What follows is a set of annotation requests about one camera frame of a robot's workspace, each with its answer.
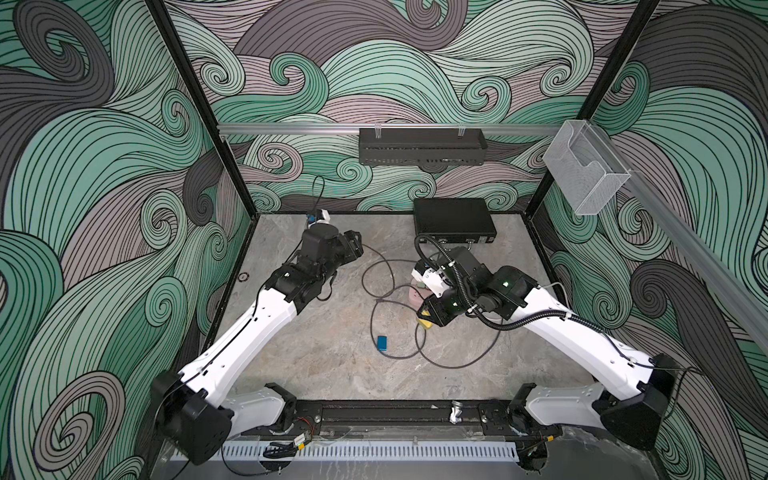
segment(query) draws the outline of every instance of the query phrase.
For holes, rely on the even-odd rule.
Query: metal frame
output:
[[[466,124],[317,124],[312,122],[270,122],[218,124],[222,135],[357,135],[361,128],[455,128],[466,129]],[[484,135],[515,135],[524,137],[554,136],[560,125],[553,124],[472,124]]]
[[[224,141],[219,136],[218,122],[214,110],[205,98],[203,87],[200,85],[200,81],[197,80],[197,76],[194,74],[192,62],[187,56],[187,51],[184,50],[181,38],[174,27],[173,21],[170,19],[170,14],[165,7],[165,3],[163,0],[144,1],[147,4],[149,12],[152,14],[157,30],[165,41],[165,46],[168,49],[171,58],[174,60],[179,75],[181,76],[181,80],[189,91],[190,99],[197,109],[197,113],[200,115],[200,119],[202,119],[205,129],[213,140],[214,148],[219,154],[222,163],[224,163],[224,167],[230,175],[230,179],[235,186],[235,190],[237,190],[237,194],[243,201],[243,205],[245,205],[245,210],[248,212],[248,216],[251,220],[257,219],[259,212],[248,193],[248,187],[246,187],[245,180],[243,180],[242,175],[240,175],[232,151],[225,145]]]
[[[632,16],[627,23],[627,27],[621,32],[621,37],[616,41],[616,46],[611,52],[611,56],[608,57],[603,69],[598,75],[598,79],[595,81],[594,86],[589,91],[587,98],[581,105],[576,115],[576,120],[590,120],[594,116],[594,113],[598,111],[600,103],[608,93],[611,85],[614,84],[614,79],[621,73],[621,69],[624,68],[624,64],[627,63],[634,46],[637,44],[637,40],[640,38],[641,33],[645,29],[645,25],[650,21],[650,17],[654,14],[656,7],[659,5],[660,0],[640,0],[635,7]],[[544,178],[541,179],[536,191],[531,197],[531,201],[528,202],[528,207],[525,209],[525,217],[532,218],[536,213],[536,210],[544,202],[544,197],[547,196],[549,189],[554,183],[552,174],[547,171]]]
[[[747,292],[742,282],[717,258],[715,253],[668,206],[642,172],[633,172],[627,186],[653,217],[677,249],[701,275],[707,287],[717,296],[728,313],[750,334],[754,342],[768,353],[768,313],[757,298]]]

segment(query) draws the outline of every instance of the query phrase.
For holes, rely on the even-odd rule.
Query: gray marble surface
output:
[[[342,215],[331,220],[342,232],[359,231],[363,243],[389,259],[418,258],[411,215]],[[549,283],[522,219],[505,214],[494,215],[493,220],[496,241],[475,245],[475,256],[491,271],[512,265]],[[259,219],[242,268],[250,278],[236,283],[218,335],[250,306],[261,283],[293,250],[304,221],[303,215]],[[592,382],[586,370],[527,329],[502,332],[491,352],[465,369],[440,369],[421,356],[406,360],[381,356],[369,331],[375,301],[360,287],[362,272],[377,260],[366,250],[362,258],[342,266],[332,299],[311,302],[284,326],[246,368],[232,394],[277,382],[301,399],[490,399],[511,398],[524,382],[554,387]],[[410,281],[412,267],[412,263],[393,264],[398,284]],[[376,293],[387,291],[392,281],[386,266],[375,266],[366,276],[366,285]],[[393,294],[392,300],[407,303],[407,290]],[[373,334],[388,337],[388,354],[409,354],[415,351],[415,322],[411,310],[382,304]],[[424,352],[443,365],[461,365],[485,350],[495,334],[479,320],[461,316],[445,327],[429,329]]]

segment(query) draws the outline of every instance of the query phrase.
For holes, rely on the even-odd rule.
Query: yellow object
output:
[[[422,310],[422,315],[423,316],[432,316],[432,314],[429,313],[429,310],[427,310],[427,309]],[[424,328],[426,328],[426,329],[428,329],[432,325],[435,325],[434,323],[430,322],[429,320],[424,320],[424,319],[421,319],[421,318],[418,319],[418,321],[421,322],[422,326]]]

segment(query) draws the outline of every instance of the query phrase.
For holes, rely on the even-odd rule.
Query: green swirl wall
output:
[[[137,478],[250,221],[143,0],[0,5],[0,472]]]
[[[768,5],[712,3],[657,12],[593,121],[768,310]],[[553,186],[534,222],[577,312],[707,374],[662,426],[670,477],[765,478],[765,352],[633,193],[576,217]]]
[[[605,45],[624,30],[634,6],[169,2],[222,123],[561,124],[575,118],[610,53]],[[356,167],[356,137],[229,138],[261,211],[306,210],[322,192],[319,205],[330,210],[411,210],[417,197],[482,197],[491,210],[522,212],[544,175],[549,140],[490,138],[488,162],[467,174],[466,167]]]

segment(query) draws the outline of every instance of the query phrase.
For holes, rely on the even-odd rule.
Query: aluminum rail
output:
[[[485,135],[524,137],[555,136],[560,124],[336,124],[314,122],[272,122],[219,124],[222,135],[357,135],[361,128],[480,128]]]

